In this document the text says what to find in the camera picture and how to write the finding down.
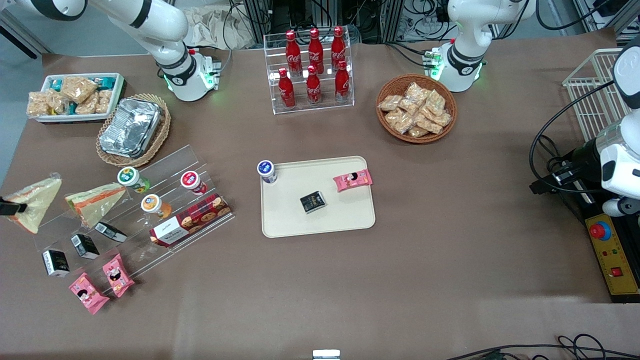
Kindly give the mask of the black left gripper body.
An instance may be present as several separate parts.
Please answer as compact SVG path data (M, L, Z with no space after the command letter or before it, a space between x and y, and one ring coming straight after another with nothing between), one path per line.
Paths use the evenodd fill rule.
M601 157L594 140L585 142L551 162L551 184L555 187L600 187Z

